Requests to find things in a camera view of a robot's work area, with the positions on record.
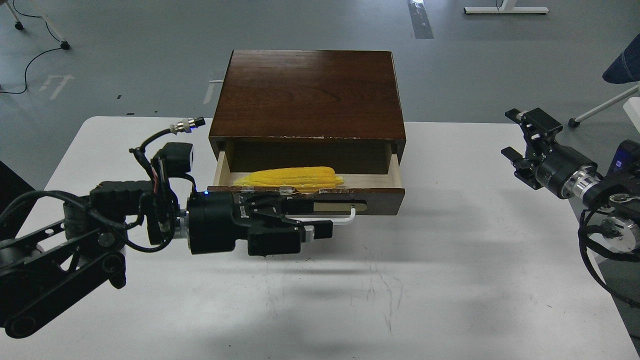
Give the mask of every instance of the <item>yellow object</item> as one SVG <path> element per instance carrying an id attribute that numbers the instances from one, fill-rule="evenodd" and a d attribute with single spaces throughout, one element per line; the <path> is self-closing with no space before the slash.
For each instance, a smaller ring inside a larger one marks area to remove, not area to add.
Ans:
<path id="1" fill-rule="evenodd" d="M 293 186 L 300 192 L 315 192 L 344 184 L 330 167 L 290 167 L 253 172 L 234 181 L 234 186 Z"/>

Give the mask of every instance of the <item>white table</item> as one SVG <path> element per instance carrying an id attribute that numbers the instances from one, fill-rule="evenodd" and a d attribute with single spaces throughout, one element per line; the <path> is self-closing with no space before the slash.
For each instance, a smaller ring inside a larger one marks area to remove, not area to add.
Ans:
<path id="1" fill-rule="evenodd" d="M 630 97 L 622 106 L 631 123 L 636 127 L 636 130 L 640 132 L 640 97 Z"/>
<path id="2" fill-rule="evenodd" d="M 127 149 L 175 121 L 87 120 L 47 188 L 144 179 Z M 224 254 L 192 256 L 184 240 L 128 251 L 125 288 L 101 286 L 26 339 L 1 336 L 2 358 L 637 359 L 580 260 L 569 203 L 532 191 L 500 155 L 524 145 L 518 126 L 406 130 L 398 216 L 358 217 L 295 256 L 249 257 L 243 241 Z M 165 136 L 148 154 L 193 142 L 202 188 L 207 134 Z M 24 229 L 60 218 L 60 202 L 41 200 Z"/>

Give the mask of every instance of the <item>gray floor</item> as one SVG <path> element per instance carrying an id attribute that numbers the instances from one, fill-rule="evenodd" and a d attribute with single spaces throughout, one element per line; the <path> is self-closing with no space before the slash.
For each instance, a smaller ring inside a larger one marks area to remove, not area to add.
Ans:
<path id="1" fill-rule="evenodd" d="M 0 94 L 0 160 L 35 188 L 46 185 L 87 118 L 211 117 L 220 89 L 207 102 L 208 82 L 224 76 L 233 49 L 391 50 L 406 121 L 508 122 L 506 110 L 541 107 L 566 123 L 632 86 L 607 84 L 601 75 L 640 32 L 636 0 L 518 2 L 548 6 L 544 16 L 464 15 L 464 6 L 495 2 L 427 0 L 432 40 L 415 39 L 406 0 L 38 3 L 72 50 L 34 61 L 25 94 Z M 26 0 L 16 5 L 33 13 Z M 21 19 L 22 32 L 0 6 L 5 91 L 22 90 L 27 62 L 57 46 L 40 19 Z M 40 91 L 49 76 L 67 75 L 73 78 L 54 99 L 60 78 Z M 626 138 L 640 141 L 618 104 L 558 140 L 606 169 Z M 496 151 L 507 145 L 514 144 L 496 144 Z M 611 283 L 636 290 L 638 266 L 602 268 Z M 640 335 L 640 312 L 620 309 Z"/>

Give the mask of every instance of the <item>caster wheel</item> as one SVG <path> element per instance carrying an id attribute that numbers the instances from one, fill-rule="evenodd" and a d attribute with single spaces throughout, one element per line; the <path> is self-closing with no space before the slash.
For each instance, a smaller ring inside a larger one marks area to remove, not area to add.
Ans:
<path id="1" fill-rule="evenodd" d="M 578 126 L 580 126 L 580 122 L 575 121 L 574 118 L 569 119 L 569 128 L 575 129 Z"/>

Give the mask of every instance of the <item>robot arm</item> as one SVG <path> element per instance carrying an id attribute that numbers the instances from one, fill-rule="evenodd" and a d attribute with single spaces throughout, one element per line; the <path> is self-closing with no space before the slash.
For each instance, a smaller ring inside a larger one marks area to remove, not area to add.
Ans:
<path id="1" fill-rule="evenodd" d="M 7 335 L 25 338 L 41 329 L 102 283 L 126 284 L 124 247 L 142 252 L 164 249 L 186 238 L 192 254 L 226 252 L 248 241 L 249 255 L 296 254 L 301 243 L 330 238 L 329 219 L 294 219 L 309 214 L 314 200 L 285 191 L 198 192 L 191 171 L 193 146 L 167 143 L 149 161 L 145 147 L 169 133 L 191 132 L 204 119 L 188 119 L 130 149 L 148 181 L 104 181 L 89 196 L 57 191 L 21 195 L 0 215 L 0 223 L 23 202 L 41 197 L 63 200 L 64 219 L 31 234 L 0 241 L 0 325 Z M 189 179 L 193 189 L 180 210 L 170 178 Z M 126 223 L 127 215 L 137 215 Z M 355 216 L 352 208 L 351 217 Z M 147 221 L 149 242 L 133 243 L 128 230 Z M 64 232 L 66 241 L 47 251 L 39 244 Z"/>
<path id="2" fill-rule="evenodd" d="M 505 116 L 520 126 L 527 144 L 524 156 L 511 147 L 502 150 L 516 169 L 515 177 L 535 190 L 544 187 L 560 199 L 576 196 L 582 201 L 587 209 L 580 217 L 578 238 L 584 264 L 611 295 L 640 307 L 640 302 L 608 287 L 587 257 L 587 249 L 591 249 L 617 261 L 640 261 L 640 145 L 630 140 L 623 142 L 603 176 L 597 172 L 595 162 L 556 142 L 563 127 L 543 110 L 513 109 Z M 598 225 L 591 225 L 597 213 L 604 217 Z M 601 234 L 613 250 L 592 240 L 593 234 Z"/>

